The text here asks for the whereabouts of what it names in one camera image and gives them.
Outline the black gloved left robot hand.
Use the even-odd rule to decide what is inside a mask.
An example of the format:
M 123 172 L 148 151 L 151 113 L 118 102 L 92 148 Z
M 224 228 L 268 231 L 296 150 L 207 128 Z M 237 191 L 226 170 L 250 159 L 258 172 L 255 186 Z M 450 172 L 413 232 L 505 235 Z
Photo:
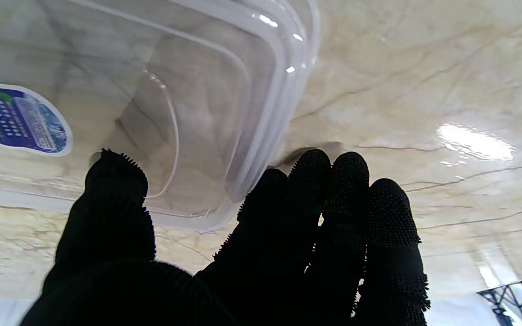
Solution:
M 156 258 L 147 177 L 102 150 L 23 326 L 425 326 L 421 239 L 406 192 L 360 154 L 266 169 L 237 225 L 191 275 Z

